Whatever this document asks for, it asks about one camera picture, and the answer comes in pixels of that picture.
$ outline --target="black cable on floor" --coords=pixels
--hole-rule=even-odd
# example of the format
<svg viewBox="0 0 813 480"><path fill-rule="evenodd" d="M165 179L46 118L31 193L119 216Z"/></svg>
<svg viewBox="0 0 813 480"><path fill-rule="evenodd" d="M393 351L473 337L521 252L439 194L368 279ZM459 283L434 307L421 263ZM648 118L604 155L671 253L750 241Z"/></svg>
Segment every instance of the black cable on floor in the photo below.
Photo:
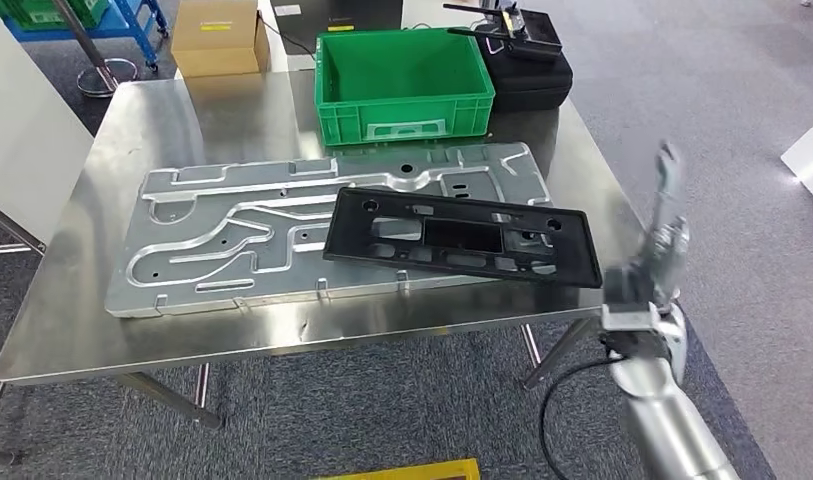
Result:
<svg viewBox="0 0 813 480"><path fill-rule="evenodd" d="M567 475L562 473L562 470L559 468L556 459L553 457L553 454L550 453L550 449L547 448L547 439L545 438L544 431L545 414L547 413L547 402L550 401L550 397L556 392L557 389L559 389L562 383L567 381L574 375L591 368L612 365L613 363L618 363L622 360L624 359L609 358L577 365L576 367L571 368L570 370L564 372L562 375L559 375L556 381L553 382L547 389L547 391L544 393L544 399L541 402L541 411L539 412L539 443L541 444L541 453L544 455L544 459L547 460L547 465L550 467L551 470L553 470L553 473L559 478L559 480L569 480L569 479Z"/></svg>
<svg viewBox="0 0 813 480"><path fill-rule="evenodd" d="M308 48L306 48L306 46L305 46L305 45L303 45L302 43L300 43L300 42L298 42L298 41L296 41L296 40L293 40L291 37L289 37L289 36L285 35L284 33L280 32L279 30L277 30L277 29L273 28L272 26L268 25L267 23L265 23L265 22L262 22L262 23L264 23L264 24L265 24L265 26L266 26L266 27L268 27L268 28L269 28L269 29L270 29L272 32L274 32L274 33L276 33L277 35L279 35L280 37L282 37L282 39L283 39L283 40L285 40L286 42L291 43L291 44L293 44L293 45L296 45L296 46L298 46L298 47L302 48L304 52L308 53L308 54L309 54L309 56L310 56L310 57L312 57L312 60L315 60L315 54L314 54L314 53L312 53L312 51L311 51L311 50L309 50Z"/></svg>

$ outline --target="green bin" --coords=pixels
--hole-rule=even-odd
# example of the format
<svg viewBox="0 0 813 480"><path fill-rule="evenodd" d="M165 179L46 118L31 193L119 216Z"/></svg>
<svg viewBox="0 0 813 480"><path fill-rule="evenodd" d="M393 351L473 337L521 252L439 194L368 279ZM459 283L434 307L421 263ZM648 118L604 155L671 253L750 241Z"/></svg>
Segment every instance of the green bin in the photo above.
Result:
<svg viewBox="0 0 813 480"><path fill-rule="evenodd" d="M68 0L68 3L85 28L99 25L109 8L109 0ZM22 30L67 29L51 0L1 0L1 7Z"/></svg>
<svg viewBox="0 0 813 480"><path fill-rule="evenodd" d="M484 135L494 87L476 39L444 28L318 37L324 145Z"/></svg>

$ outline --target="blue cart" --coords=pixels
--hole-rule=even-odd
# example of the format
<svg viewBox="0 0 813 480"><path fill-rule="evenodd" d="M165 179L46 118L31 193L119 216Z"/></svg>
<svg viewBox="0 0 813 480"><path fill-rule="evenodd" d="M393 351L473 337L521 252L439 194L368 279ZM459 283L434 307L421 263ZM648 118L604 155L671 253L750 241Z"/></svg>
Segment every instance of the blue cart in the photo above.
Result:
<svg viewBox="0 0 813 480"><path fill-rule="evenodd" d="M144 25L138 22L141 9L147 7L150 16ZM47 42L52 40L73 40L74 34L70 30L41 30L27 32L22 30L11 18L4 18L8 29L19 42ZM156 27L162 37L168 37L168 24L158 0L111 0L108 10L100 19L99 25L87 28L85 31L90 38L119 38L132 37L138 47L144 52L147 67L156 72L159 69L156 63L156 51L147 36Z"/></svg>

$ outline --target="black bag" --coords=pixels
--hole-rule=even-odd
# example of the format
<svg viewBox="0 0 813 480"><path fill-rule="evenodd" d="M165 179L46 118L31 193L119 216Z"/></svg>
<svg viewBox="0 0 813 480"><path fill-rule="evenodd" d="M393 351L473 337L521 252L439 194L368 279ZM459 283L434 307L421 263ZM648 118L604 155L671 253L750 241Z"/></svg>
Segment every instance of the black bag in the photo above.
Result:
<svg viewBox="0 0 813 480"><path fill-rule="evenodd" d="M479 25L477 31L491 31L494 25ZM565 54L549 62L522 60L504 53L503 42L478 38L494 90L493 112L552 110L565 101L571 91L574 73Z"/></svg>

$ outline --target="machined aluminum panel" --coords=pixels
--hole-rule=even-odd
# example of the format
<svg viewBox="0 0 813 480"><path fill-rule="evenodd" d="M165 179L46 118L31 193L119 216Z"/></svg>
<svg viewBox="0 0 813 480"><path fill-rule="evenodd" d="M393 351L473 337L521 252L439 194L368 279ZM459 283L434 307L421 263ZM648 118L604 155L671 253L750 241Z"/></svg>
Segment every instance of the machined aluminum panel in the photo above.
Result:
<svg viewBox="0 0 813 480"><path fill-rule="evenodd" d="M549 204L523 143L154 170L138 192L106 310L153 317L491 281L324 260L343 187Z"/></svg>

